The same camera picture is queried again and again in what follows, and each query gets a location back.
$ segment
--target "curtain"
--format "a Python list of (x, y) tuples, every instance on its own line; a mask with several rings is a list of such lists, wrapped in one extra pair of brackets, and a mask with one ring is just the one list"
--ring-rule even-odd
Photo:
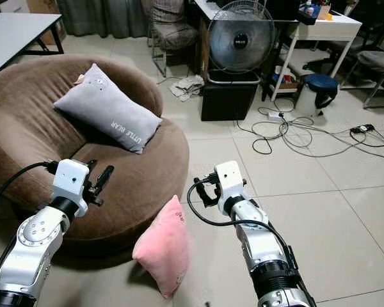
[(146, 36), (148, 21), (140, 0), (57, 0), (68, 34), (98, 33), (115, 38)]

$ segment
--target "white desk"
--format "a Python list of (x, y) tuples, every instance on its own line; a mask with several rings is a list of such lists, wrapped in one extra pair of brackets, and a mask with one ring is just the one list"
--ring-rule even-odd
[(60, 19), (60, 14), (0, 13), (0, 69), (49, 28), (58, 51), (26, 51), (24, 54), (64, 53), (56, 30), (56, 23)]
[[(207, 3), (206, 0), (195, 0), (195, 3), (203, 11), (206, 17), (209, 20), (212, 20), (215, 14), (220, 9), (216, 3)], [(284, 62), (283, 68), (285, 69), (290, 62), (290, 57), (292, 55), (294, 46), (298, 40), (342, 40), (347, 41), (348, 44), (345, 46), (342, 54), (340, 55), (339, 60), (337, 61), (332, 74), (330, 77), (334, 77), (337, 73), (344, 57), (346, 56), (348, 49), (351, 46), (351, 43), (354, 40), (358, 30), (360, 29), (361, 22), (355, 21), (344, 15), (333, 16), (332, 21), (328, 20), (316, 20), (316, 23), (313, 26), (306, 26), (305, 24), (292, 24), (289, 26), (287, 35), (292, 38), (292, 42), (289, 47), (289, 52), (287, 54), (286, 60)], [(276, 99), (277, 93), (287, 92), (287, 90), (279, 90), (280, 83), (282, 82), (283, 75), (280, 74), (276, 88), (271, 85), (273, 94), (271, 100)]]

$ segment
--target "pink cushion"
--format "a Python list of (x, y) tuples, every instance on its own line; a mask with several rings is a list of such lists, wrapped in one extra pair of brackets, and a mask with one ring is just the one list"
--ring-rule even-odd
[(135, 243), (132, 257), (152, 275), (165, 298), (172, 296), (186, 273), (189, 240), (184, 212), (175, 195)]

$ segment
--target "fan guard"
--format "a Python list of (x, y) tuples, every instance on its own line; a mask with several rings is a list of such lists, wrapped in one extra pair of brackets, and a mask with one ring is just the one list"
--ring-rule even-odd
[(260, 66), (275, 41), (270, 13), (258, 1), (225, 5), (208, 28), (209, 57), (220, 70), (245, 73)]

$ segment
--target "round brown sofa chair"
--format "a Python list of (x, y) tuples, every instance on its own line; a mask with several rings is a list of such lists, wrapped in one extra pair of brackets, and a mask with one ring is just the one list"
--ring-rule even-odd
[[(90, 180), (115, 167), (100, 198), (89, 205), (63, 239), (62, 255), (128, 258), (134, 243), (162, 206), (179, 197), (188, 173), (189, 148), (181, 129), (163, 118), (144, 153), (124, 150), (93, 127), (67, 117), (52, 104), (96, 63), (129, 98), (161, 117), (163, 99), (155, 82), (139, 70), (98, 56), (46, 56), (0, 72), (0, 186), (21, 168), (40, 161), (76, 159), (98, 164)], [(53, 175), (37, 168), (5, 192), (19, 219), (51, 195)]]

